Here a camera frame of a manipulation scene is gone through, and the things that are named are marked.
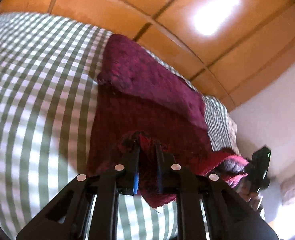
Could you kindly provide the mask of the person's right hand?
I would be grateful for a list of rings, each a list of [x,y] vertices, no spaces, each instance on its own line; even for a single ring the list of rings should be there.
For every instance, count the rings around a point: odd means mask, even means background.
[[[262,205],[263,196],[251,190],[251,186],[251,182],[247,178],[243,178],[236,191],[261,218],[265,218],[265,211]]]

